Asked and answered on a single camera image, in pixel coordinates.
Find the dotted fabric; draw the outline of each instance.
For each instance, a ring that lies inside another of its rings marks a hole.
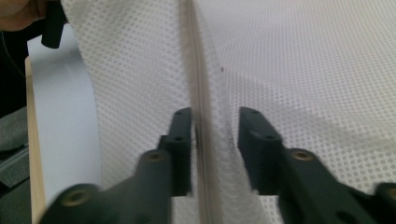
[[[288,147],[312,150],[343,183],[371,192],[396,182],[396,2],[196,3],[223,223],[280,223],[276,198],[248,190],[235,149],[239,106],[260,110]],[[63,4],[92,77],[108,188],[193,102],[186,4]],[[198,223],[196,192],[175,201],[176,223]]]

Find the black clamp jaw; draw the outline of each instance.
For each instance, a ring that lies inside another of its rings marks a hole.
[[[178,110],[157,149],[144,153],[134,176],[100,192],[75,185],[50,206],[41,224],[170,224],[171,198],[191,192],[191,110]]]
[[[257,110],[240,108],[238,147],[250,186],[278,195],[286,224],[394,224],[396,184],[374,195],[339,183],[314,153],[285,149],[282,138]],[[100,192],[81,184],[64,191],[41,224],[170,224],[171,198],[191,192],[191,110],[174,115],[169,134],[144,153],[133,177]]]
[[[379,184],[375,195],[367,195],[339,183],[314,153],[285,149],[257,110],[240,108],[238,147],[250,186],[279,196],[286,224],[396,223],[396,184]]]

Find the mesh material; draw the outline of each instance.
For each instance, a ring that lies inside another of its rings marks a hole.
[[[260,110],[287,146],[314,151],[341,182],[370,191],[396,179],[394,1],[197,3],[224,223],[280,220],[275,198],[248,192],[233,147],[242,105]],[[129,176],[172,113],[190,104],[183,4],[64,0],[92,76],[106,187]],[[196,221],[196,204],[177,199],[177,223]]]

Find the brass screw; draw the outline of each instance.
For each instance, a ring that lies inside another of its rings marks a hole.
[[[297,159],[299,161],[312,161],[314,159],[314,157],[311,155],[311,153],[308,153],[305,151],[293,152],[293,157],[294,157],[294,159]]]
[[[389,189],[390,198],[396,201],[396,188]]]
[[[76,189],[62,198],[62,205],[66,207],[77,206],[87,202],[92,194],[85,189]]]
[[[148,160],[149,161],[161,161],[161,160],[163,160],[163,154],[158,153],[158,152],[151,153],[148,156]]]

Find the wooden strip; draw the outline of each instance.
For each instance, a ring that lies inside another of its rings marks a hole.
[[[32,200],[32,223],[38,223],[46,208],[44,179],[35,117],[35,96],[33,91],[32,68],[29,57],[25,60],[27,120],[29,136],[30,191]]]

